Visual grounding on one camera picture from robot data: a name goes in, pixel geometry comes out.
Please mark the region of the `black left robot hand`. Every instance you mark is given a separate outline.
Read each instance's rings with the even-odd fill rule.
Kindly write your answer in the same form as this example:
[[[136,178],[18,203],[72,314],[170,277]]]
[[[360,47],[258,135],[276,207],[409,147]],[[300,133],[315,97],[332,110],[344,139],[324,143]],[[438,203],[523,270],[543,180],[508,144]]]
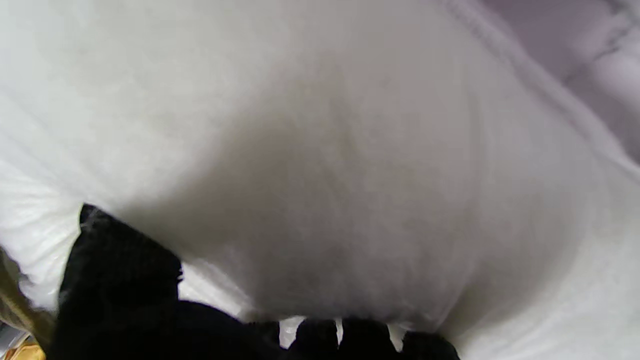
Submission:
[[[179,298],[180,259],[102,209],[83,203],[80,233],[58,292],[48,360],[457,360],[437,333],[407,332],[346,317],[304,319],[288,348],[276,321],[244,323]]]

